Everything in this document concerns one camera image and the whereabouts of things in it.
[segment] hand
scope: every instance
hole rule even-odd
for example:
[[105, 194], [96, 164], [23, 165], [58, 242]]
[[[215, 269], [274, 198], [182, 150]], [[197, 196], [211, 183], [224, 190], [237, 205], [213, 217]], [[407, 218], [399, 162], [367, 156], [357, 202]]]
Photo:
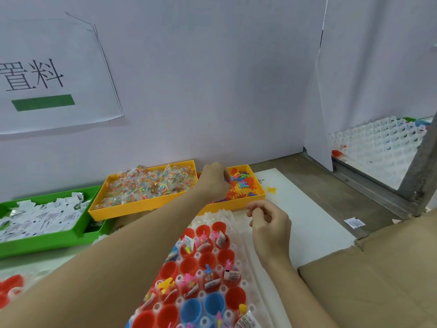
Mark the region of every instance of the hand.
[[231, 189], [230, 183], [231, 176], [228, 170], [221, 163], [214, 162], [203, 167], [202, 175], [194, 189], [210, 203], [226, 198]]
[[292, 222], [286, 212], [268, 200], [247, 205], [248, 217], [252, 217], [255, 252], [268, 272], [272, 264], [291, 264], [288, 248]]

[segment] orange plastic tray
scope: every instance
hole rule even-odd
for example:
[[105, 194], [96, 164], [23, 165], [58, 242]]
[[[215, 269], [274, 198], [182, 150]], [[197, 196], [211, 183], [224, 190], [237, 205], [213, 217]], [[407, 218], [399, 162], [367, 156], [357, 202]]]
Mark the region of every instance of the orange plastic tray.
[[[162, 166], [157, 166], [157, 167], [151, 167], [149, 169], [151, 169], [151, 170], [164, 169], [166, 166], [168, 166], [168, 164], [165, 164]], [[174, 164], [170, 164], [170, 166], [191, 167], [194, 169], [194, 173], [196, 174], [196, 166], [194, 165], [194, 160], [177, 162]], [[181, 194], [186, 192], [186, 191], [183, 191], [180, 193], [173, 193], [171, 195], [163, 195], [161, 197], [144, 199], [144, 200], [139, 200], [136, 202], [130, 202], [130, 203], [123, 204], [123, 205], [94, 209], [94, 207], [97, 204], [100, 204], [102, 199], [105, 197], [107, 189], [108, 189], [107, 184], [111, 183], [117, 179], [118, 179], [118, 174], [109, 175], [107, 177], [105, 183], [101, 187], [99, 193], [97, 193], [97, 196], [94, 199], [93, 203], [91, 204], [91, 208], [88, 210], [88, 212], [90, 213], [90, 215], [93, 217], [93, 219], [95, 221], [101, 221], [101, 220], [111, 219], [113, 217], [119, 217], [119, 216], [123, 216], [123, 215], [134, 214], [134, 213], [139, 213], [139, 212], [144, 212], [144, 211], [150, 211], [152, 209], [160, 208], [161, 206], [164, 206], [165, 204], [171, 202], [173, 199], [179, 197]]]
[[254, 172], [252, 171], [252, 169], [250, 169], [248, 164], [243, 164], [241, 166], [229, 167], [227, 169], [229, 170], [229, 172], [231, 172], [231, 170], [233, 168], [236, 168], [240, 171], [247, 171], [249, 173], [249, 175], [254, 178], [255, 186], [257, 188], [256, 188], [256, 190], [254, 190], [252, 192], [255, 192], [257, 195], [254, 195], [253, 197], [232, 199], [232, 200], [227, 200], [227, 201], [223, 201], [223, 202], [215, 202], [213, 204], [208, 204], [204, 207], [204, 209], [202, 209], [199, 212], [198, 215], [203, 215], [206, 212], [216, 213], [220, 209], [226, 209], [228, 211], [243, 209], [247, 206], [247, 204], [249, 204], [252, 201], [264, 200], [266, 198], [266, 193], [265, 193], [263, 187], [261, 186], [261, 183], [258, 181], [257, 177], [254, 175]]

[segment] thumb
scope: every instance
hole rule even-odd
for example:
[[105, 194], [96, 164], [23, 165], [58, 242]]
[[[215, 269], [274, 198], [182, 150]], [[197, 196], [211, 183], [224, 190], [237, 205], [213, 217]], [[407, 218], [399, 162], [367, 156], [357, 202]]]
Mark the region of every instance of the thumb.
[[264, 211], [260, 208], [255, 208], [252, 212], [252, 226], [255, 228], [264, 226], [266, 221], [264, 220]]

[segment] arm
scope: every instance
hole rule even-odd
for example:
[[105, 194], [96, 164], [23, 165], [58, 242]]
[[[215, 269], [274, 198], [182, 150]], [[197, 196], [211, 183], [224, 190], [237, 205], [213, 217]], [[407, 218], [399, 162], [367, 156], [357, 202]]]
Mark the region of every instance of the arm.
[[81, 252], [0, 312], [6, 328], [124, 327], [199, 211], [230, 185], [219, 163], [196, 186]]
[[267, 200], [248, 205], [255, 251], [273, 281], [293, 328], [338, 328], [295, 272], [288, 253], [292, 222]]

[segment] green tray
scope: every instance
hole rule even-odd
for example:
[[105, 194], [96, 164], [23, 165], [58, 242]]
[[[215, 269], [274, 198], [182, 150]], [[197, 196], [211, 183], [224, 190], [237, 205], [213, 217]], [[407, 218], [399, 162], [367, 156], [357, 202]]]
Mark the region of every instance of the green tray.
[[69, 246], [89, 244], [96, 240], [100, 235], [109, 234], [115, 223], [115, 219], [104, 220], [101, 226], [95, 226], [94, 220], [88, 213], [88, 209], [90, 208], [95, 196], [99, 192], [100, 187], [101, 186], [84, 187], [77, 190], [51, 193], [48, 195], [40, 195], [37, 197], [0, 203], [0, 216], [4, 217], [12, 208], [18, 207], [17, 202], [21, 200], [30, 199], [37, 205], [47, 204], [55, 201], [57, 198], [71, 197], [72, 192], [83, 192], [84, 200], [91, 200], [85, 212], [79, 217], [71, 230], [0, 243], [0, 258], [53, 250], [55, 248], [67, 248]]

